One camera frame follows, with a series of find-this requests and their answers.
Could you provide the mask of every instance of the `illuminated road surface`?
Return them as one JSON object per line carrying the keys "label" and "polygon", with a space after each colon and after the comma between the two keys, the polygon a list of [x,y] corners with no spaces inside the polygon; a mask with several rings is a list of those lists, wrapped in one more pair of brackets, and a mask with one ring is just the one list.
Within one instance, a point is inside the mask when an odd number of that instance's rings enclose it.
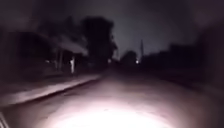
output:
{"label": "illuminated road surface", "polygon": [[64,92],[4,110],[12,128],[208,128],[208,97],[153,77],[105,75]]}

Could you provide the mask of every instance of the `utility pole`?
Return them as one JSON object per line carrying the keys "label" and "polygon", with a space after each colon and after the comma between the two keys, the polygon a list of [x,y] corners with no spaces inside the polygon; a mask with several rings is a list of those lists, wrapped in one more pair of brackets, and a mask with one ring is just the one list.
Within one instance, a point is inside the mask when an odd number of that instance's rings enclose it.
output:
{"label": "utility pole", "polygon": [[144,56],[144,42],[143,42],[143,40],[141,40],[140,52],[141,52],[141,58],[142,58]]}

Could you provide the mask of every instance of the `distant light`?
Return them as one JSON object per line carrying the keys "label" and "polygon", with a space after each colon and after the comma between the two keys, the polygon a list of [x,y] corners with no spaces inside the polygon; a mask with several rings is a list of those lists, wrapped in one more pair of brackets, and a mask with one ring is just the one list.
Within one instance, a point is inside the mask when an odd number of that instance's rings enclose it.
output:
{"label": "distant light", "polygon": [[112,63],[112,60],[111,59],[108,59],[107,62],[110,64],[110,63]]}
{"label": "distant light", "polygon": [[45,60],[45,62],[46,62],[46,63],[48,63],[48,64],[50,63],[50,61],[49,61],[49,60]]}
{"label": "distant light", "polygon": [[139,64],[140,62],[139,62],[139,60],[136,60],[136,64]]}

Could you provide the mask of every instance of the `sky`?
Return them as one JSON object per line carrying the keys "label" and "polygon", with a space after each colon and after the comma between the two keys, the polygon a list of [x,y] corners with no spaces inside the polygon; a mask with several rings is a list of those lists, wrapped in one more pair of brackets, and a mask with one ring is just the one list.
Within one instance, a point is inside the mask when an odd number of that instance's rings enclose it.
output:
{"label": "sky", "polygon": [[194,43],[198,29],[221,20],[222,0],[0,0],[0,23],[25,28],[30,19],[75,22],[103,16],[115,24],[120,55],[127,50],[145,54],[167,50],[171,43]]}

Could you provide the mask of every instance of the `road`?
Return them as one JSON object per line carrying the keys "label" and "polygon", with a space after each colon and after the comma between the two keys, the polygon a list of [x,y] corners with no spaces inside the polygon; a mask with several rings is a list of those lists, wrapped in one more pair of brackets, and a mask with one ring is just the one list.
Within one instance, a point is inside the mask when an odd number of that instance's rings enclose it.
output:
{"label": "road", "polygon": [[217,106],[202,93],[154,77],[106,73],[69,91],[6,107],[3,114],[11,128],[215,128]]}

